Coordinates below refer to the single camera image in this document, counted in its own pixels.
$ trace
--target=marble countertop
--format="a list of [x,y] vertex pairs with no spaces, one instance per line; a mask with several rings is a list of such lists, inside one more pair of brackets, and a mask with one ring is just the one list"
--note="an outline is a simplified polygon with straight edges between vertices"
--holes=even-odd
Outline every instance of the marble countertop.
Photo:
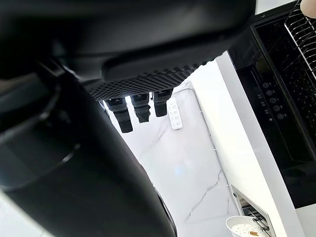
[[113,113],[109,115],[162,196],[178,236],[229,237],[225,220],[238,210],[191,83],[175,88],[172,97],[183,122],[179,130],[172,129],[169,116],[155,116],[152,101],[149,123],[139,124],[127,99],[130,133],[121,133]]
[[191,76],[223,171],[268,213],[277,237],[303,237],[291,198],[227,52]]

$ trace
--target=white bowl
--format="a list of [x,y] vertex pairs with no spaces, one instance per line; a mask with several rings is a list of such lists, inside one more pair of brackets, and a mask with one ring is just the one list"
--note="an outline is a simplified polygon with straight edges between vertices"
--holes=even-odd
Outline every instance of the white bowl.
[[226,220],[226,226],[234,237],[269,237],[252,219],[250,216],[232,216]]

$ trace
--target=white wall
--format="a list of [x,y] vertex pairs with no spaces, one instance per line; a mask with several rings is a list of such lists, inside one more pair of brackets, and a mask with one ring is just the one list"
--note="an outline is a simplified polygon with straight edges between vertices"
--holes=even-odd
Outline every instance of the white wall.
[[292,1],[293,0],[257,0],[256,14],[282,6]]
[[0,192],[0,237],[49,236],[4,193]]
[[316,204],[296,209],[306,237],[316,236]]

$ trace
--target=textured black grille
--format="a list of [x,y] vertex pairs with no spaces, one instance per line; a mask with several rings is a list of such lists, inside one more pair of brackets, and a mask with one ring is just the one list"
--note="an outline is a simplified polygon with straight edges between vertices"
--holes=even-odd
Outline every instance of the textured black grille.
[[99,81],[89,86],[88,91],[95,100],[99,101],[171,89],[181,84],[198,66],[195,64],[183,69],[176,68],[173,71],[144,74],[136,78],[109,83]]

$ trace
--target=dish rack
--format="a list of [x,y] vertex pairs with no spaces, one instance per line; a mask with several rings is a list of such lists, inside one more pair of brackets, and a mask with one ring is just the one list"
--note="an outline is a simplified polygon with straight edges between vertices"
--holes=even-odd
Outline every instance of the dish rack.
[[293,50],[300,51],[307,69],[316,79],[316,19],[305,16],[300,4],[301,0],[298,0],[286,18],[284,26],[295,43]]
[[269,215],[232,185],[233,195],[241,209],[241,215],[253,217],[252,221],[268,236],[276,237]]

